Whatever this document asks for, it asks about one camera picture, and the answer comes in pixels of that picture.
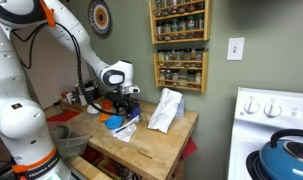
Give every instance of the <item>wall shelf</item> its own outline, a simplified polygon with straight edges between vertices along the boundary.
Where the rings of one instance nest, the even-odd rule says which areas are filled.
[[[156,17],[155,13],[157,11],[161,10],[167,10],[174,7],[180,7],[180,6],[187,6],[190,4],[196,4],[196,3],[204,3],[204,9],[203,10],[195,10],[192,12],[185,12],[182,14],[173,14],[168,16],[161,16]],[[152,44],[163,44],[163,43],[176,43],[176,42],[192,42],[192,41],[207,41],[210,39],[210,29],[211,29],[211,3],[210,0],[197,0],[197,1],[191,1],[184,4],[178,4],[176,6],[168,6],[166,8],[155,8],[155,3],[153,1],[149,1],[149,14],[150,14],[150,27],[151,27],[151,41]],[[204,28],[203,29],[196,29],[196,30],[187,30],[187,31],[177,31],[172,33],[157,33],[157,22],[163,22],[166,20],[170,20],[172,18],[181,18],[181,17],[187,17],[189,15],[197,15],[197,14],[203,14],[204,17]],[[194,38],[184,38],[184,39],[175,39],[175,40],[158,40],[158,36],[167,36],[170,34],[175,33],[188,33],[188,32],[197,32],[201,37],[194,37]]]
[[[167,87],[167,88],[174,88],[174,89],[185,89],[185,90],[193,90],[193,91],[199,91],[201,93],[204,93],[206,88],[207,88],[207,74],[208,74],[208,58],[209,58],[209,52],[204,52],[202,55],[202,61],[197,61],[197,60],[169,60],[169,61],[159,61],[158,60],[158,54],[155,53],[153,54],[153,65],[154,65],[154,77],[155,77],[155,84],[156,87]],[[186,68],[184,66],[159,66],[159,63],[165,63],[165,62],[180,62],[180,63],[201,63],[201,67],[189,67]],[[179,85],[179,80],[162,80],[160,79],[160,70],[161,69],[179,69],[182,71],[188,71],[188,70],[196,70],[196,71],[201,71],[201,82],[196,83],[196,82],[186,82],[187,86],[181,86]],[[173,86],[173,85],[168,85],[165,84],[166,82],[168,83],[173,83],[176,82],[178,85]]]

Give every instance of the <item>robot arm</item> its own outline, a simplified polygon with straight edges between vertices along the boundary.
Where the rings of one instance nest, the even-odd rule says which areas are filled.
[[[140,89],[132,84],[132,63],[119,60],[114,65],[103,62],[90,46],[90,37],[77,18],[58,0],[45,0],[46,6],[54,10],[55,22],[63,25],[77,40],[81,58],[94,70],[95,75],[107,86],[119,86],[120,94],[138,93]],[[40,0],[0,1],[0,24],[7,36],[15,28],[44,21]],[[69,34],[60,26],[51,27],[49,33],[71,51],[75,51]]]
[[[41,0],[0,0],[0,137],[27,179],[49,179],[59,175],[69,179],[70,170],[64,165],[50,137],[46,117],[41,107],[33,102],[26,86],[25,75],[10,41],[10,32],[45,21]],[[73,14],[58,0],[44,0],[54,9],[54,19],[77,40],[81,59],[108,85],[118,85],[117,94],[127,97],[139,92],[132,84],[133,65],[120,60],[110,66],[90,47],[90,38]],[[72,38],[64,28],[50,27],[48,31],[65,47],[74,51]]]
[[[79,43],[81,57],[94,70],[95,75],[107,86],[119,86],[120,94],[139,93],[140,89],[132,84],[133,64],[119,60],[114,65],[104,63],[90,47],[90,37],[81,23],[57,0],[45,1],[49,8],[54,9],[55,21],[65,26]],[[70,50],[74,51],[70,37],[61,27],[50,28],[49,32]]]

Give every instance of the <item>stove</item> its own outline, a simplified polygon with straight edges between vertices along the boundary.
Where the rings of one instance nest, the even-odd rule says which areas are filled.
[[[251,180],[250,168],[258,168],[259,171],[259,150],[270,141],[273,133],[289,128],[303,130],[303,94],[240,87],[232,129],[228,179]],[[285,139],[303,142],[300,137]]]

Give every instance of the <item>cable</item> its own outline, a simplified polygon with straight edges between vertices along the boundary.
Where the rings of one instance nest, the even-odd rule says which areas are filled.
[[[74,37],[74,35],[71,34],[71,32],[64,27],[62,24],[60,23],[56,23],[58,26],[60,26],[62,29],[64,29],[67,34],[71,37],[71,40],[73,42],[74,45],[74,49],[75,49],[75,53],[76,53],[76,58],[77,58],[77,72],[78,72],[78,81],[79,81],[79,86],[81,91],[83,92],[83,95],[86,99],[86,101],[96,110],[104,113],[104,114],[109,114],[109,115],[119,115],[119,113],[113,113],[113,112],[108,112],[105,111],[103,109],[100,109],[99,107],[97,107],[92,101],[91,99],[88,98],[86,91],[84,89],[84,85],[83,85],[83,81],[82,81],[82,72],[81,72],[81,50],[80,50],[80,46],[79,43],[77,41],[77,39]],[[32,51],[33,51],[33,44],[35,42],[35,38],[37,37],[38,33],[45,27],[49,26],[49,24],[47,22],[40,24],[39,26],[37,26],[32,32],[31,34],[26,38],[26,39],[22,39],[15,31],[17,31],[18,29],[13,29],[12,33],[18,38],[20,39],[20,41],[22,42],[27,42],[30,38],[31,39],[31,45],[30,45],[30,51],[29,51],[29,65],[27,66],[23,61],[20,61],[20,63],[27,69],[31,69],[32,67]]]
[[[14,174],[14,172],[12,171],[12,170],[10,170],[10,173],[7,173],[7,175],[5,176],[5,177],[1,177],[1,178],[3,178],[3,180],[12,180],[12,177],[14,177],[15,176],[15,174]]]

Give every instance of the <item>wall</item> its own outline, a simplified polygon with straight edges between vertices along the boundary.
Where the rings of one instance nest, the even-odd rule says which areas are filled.
[[[303,93],[303,0],[213,1],[209,42],[154,46],[148,0],[105,0],[112,29],[98,36],[88,24],[90,0],[71,1],[71,9],[92,37],[92,46],[108,63],[133,62],[138,98],[158,103],[152,53],[162,47],[210,48],[208,88],[204,94],[181,91],[186,108],[200,113],[192,137],[198,146],[187,160],[186,179],[226,177],[237,88]],[[226,61],[228,38],[245,37],[243,61]]]

